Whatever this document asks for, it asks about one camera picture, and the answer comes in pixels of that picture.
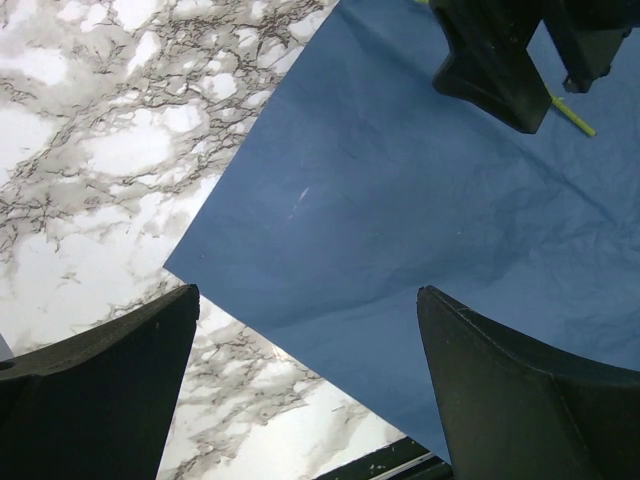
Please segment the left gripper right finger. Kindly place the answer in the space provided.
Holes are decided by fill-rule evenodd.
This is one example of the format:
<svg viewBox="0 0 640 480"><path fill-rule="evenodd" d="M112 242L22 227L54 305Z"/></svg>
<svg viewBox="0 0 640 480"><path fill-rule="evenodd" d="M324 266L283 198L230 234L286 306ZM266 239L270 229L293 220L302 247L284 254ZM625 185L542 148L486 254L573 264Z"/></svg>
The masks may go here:
<svg viewBox="0 0 640 480"><path fill-rule="evenodd" d="M639 374L557 349L433 287L417 316L457 479L636 479Z"/></svg>

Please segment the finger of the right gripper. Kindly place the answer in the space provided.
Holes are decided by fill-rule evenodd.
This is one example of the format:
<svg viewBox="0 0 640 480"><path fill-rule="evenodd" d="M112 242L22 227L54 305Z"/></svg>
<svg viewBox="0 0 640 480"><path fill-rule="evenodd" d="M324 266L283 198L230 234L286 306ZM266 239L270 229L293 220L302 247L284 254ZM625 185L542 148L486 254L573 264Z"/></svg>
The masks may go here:
<svg viewBox="0 0 640 480"><path fill-rule="evenodd" d="M542 19L539 1L443 0L430 8L449 54L432 85L465 100L510 128L537 132L550 95L527 52Z"/></svg>
<svg viewBox="0 0 640 480"><path fill-rule="evenodd" d="M553 0L543 21L566 68L569 93L586 93L610 73L622 42L631 34L627 0Z"/></svg>

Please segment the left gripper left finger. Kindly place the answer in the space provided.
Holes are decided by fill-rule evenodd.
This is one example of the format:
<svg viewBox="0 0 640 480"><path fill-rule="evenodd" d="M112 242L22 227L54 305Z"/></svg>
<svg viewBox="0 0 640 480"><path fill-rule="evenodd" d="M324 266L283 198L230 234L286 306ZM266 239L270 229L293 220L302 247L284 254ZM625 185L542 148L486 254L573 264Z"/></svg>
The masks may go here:
<svg viewBox="0 0 640 480"><path fill-rule="evenodd" d="M153 479L200 314L184 285L1 362L4 479Z"/></svg>

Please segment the pink flower bunch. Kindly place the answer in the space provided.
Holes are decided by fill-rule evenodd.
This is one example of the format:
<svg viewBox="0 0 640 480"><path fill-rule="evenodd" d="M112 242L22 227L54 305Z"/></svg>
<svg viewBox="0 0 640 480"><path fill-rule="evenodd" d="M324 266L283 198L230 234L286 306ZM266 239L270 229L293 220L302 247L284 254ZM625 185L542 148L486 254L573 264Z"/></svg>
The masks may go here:
<svg viewBox="0 0 640 480"><path fill-rule="evenodd" d="M583 120L576 112L574 112L571 108L569 108L565 103L562 97L559 97L553 94L550 90L548 90L549 96L551 98L552 106L569 122L571 122L574 126L576 126L579 130L581 130L585 135L590 138L594 138L597 135L596 130L591 127L585 120Z"/></svg>

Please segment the blue wrapping paper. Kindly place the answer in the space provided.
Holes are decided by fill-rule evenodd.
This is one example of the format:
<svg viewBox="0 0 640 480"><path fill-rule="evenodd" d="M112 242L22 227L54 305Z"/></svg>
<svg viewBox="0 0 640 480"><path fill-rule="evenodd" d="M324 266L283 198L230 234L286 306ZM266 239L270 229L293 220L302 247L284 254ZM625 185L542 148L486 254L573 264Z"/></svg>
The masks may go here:
<svg viewBox="0 0 640 480"><path fill-rule="evenodd" d="M447 447L416 298L432 285L556 348L639 366L639 36L520 134L438 94L427 6L342 1L167 269L421 445Z"/></svg>

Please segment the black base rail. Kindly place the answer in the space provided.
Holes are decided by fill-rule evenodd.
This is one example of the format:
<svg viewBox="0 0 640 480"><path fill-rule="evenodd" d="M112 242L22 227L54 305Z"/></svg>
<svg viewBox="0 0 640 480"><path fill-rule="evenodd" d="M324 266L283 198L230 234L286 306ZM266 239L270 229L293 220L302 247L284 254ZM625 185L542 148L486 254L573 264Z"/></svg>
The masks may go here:
<svg viewBox="0 0 640 480"><path fill-rule="evenodd" d="M318 480L453 479L451 466L409 437L317 477Z"/></svg>

